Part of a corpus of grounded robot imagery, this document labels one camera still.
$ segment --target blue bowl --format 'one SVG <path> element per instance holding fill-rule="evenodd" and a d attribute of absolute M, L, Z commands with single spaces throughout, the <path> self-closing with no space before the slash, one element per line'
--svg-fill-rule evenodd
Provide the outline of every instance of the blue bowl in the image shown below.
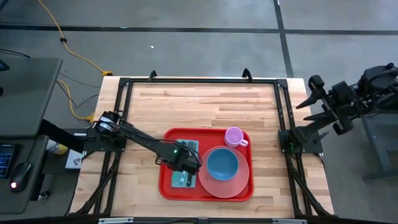
<path fill-rule="evenodd" d="M 229 149 L 215 149 L 207 159 L 207 170 L 217 180 L 229 180 L 238 171 L 239 162 Z"/>

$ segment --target red tray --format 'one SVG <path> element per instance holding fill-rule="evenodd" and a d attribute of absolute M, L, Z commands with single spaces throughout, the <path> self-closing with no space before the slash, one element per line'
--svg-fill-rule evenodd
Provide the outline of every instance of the red tray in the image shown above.
<path fill-rule="evenodd" d="M 216 146 L 224 146 L 224 135 L 226 129 L 202 129 L 202 128 L 173 128 L 166 132 L 165 139 L 189 139 L 199 142 L 199 155 Z M 247 186 L 235 197 L 218 198 L 209 194 L 201 185 L 197 176 L 195 188 L 172 187 L 172 171 L 166 165 L 161 165 L 159 175 L 159 192 L 169 200 L 200 200 L 212 202 L 243 202 L 251 197 L 254 192 L 253 166 L 251 161 L 251 143 L 248 134 L 243 132 L 244 139 L 249 142 L 248 146 L 238 146 L 236 149 L 242 153 L 249 165 L 249 181 Z"/>

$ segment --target pink cup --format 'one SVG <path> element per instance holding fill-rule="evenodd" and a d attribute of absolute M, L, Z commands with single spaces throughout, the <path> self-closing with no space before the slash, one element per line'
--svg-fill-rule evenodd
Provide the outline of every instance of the pink cup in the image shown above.
<path fill-rule="evenodd" d="M 225 144 L 229 147 L 248 146 L 248 142 L 243 139 L 243 131 L 238 127 L 230 127 L 225 132 Z"/>

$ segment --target pink plate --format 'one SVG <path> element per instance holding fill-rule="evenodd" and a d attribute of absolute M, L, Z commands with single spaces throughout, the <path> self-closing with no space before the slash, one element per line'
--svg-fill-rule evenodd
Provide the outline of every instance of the pink plate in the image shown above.
<path fill-rule="evenodd" d="M 207 159 L 209 158 L 210 153 L 215 149 L 221 149 L 221 148 L 231 150 L 233 153 L 235 153 L 239 161 L 239 168 L 237 173 L 232 179 L 226 181 L 214 179 L 209 174 L 206 168 Z M 203 188 L 207 190 L 207 192 L 214 195 L 215 197 L 219 198 L 234 197 L 235 195 L 239 194 L 248 184 L 249 180 L 248 162 L 238 150 L 228 146 L 217 146 L 207 151 L 201 157 L 201 159 L 202 159 L 202 165 L 198 173 L 200 183 L 202 184 Z"/>

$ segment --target computer mouse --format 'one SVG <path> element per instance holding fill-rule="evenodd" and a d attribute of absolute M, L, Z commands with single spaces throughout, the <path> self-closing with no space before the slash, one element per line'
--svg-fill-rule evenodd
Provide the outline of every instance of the computer mouse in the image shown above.
<path fill-rule="evenodd" d="M 25 190 L 32 164 L 22 162 L 15 166 L 10 175 L 10 188 L 12 192 L 19 193 Z"/>

